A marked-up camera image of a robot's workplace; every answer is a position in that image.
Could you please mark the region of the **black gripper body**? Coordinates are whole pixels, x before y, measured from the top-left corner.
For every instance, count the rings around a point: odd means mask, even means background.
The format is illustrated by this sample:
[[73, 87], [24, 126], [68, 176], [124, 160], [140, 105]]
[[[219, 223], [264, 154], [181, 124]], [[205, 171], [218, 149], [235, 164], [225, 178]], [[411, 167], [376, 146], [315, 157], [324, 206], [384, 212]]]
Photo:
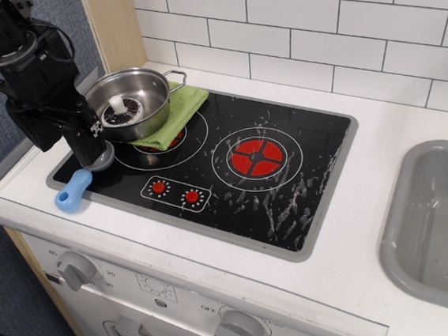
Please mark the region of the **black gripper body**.
[[82, 96], [75, 101], [64, 102], [61, 108], [35, 108], [17, 99], [8, 99], [6, 110], [19, 129], [43, 151], [49, 150], [63, 137], [63, 126], [88, 126], [93, 133], [101, 134], [96, 130], [99, 126], [97, 117]]

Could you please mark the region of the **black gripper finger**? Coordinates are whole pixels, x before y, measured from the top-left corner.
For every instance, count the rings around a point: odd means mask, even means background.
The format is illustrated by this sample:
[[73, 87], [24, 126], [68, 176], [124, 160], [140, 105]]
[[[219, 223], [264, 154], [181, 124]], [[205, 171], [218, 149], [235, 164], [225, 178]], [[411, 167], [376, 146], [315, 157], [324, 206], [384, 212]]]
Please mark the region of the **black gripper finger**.
[[80, 165], [89, 167], [104, 153], [105, 142], [101, 134], [95, 134], [88, 126], [62, 127], [61, 133]]

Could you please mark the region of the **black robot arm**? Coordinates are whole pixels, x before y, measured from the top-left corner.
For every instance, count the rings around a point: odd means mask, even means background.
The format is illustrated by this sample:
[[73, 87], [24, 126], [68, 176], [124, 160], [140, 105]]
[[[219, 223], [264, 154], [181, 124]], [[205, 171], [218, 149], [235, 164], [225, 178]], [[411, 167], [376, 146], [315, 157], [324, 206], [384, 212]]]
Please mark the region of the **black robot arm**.
[[60, 138], [83, 168], [101, 169], [113, 149], [95, 111], [75, 87], [79, 74], [71, 39], [32, 18], [31, 0], [0, 0], [0, 92], [6, 111], [42, 151]]

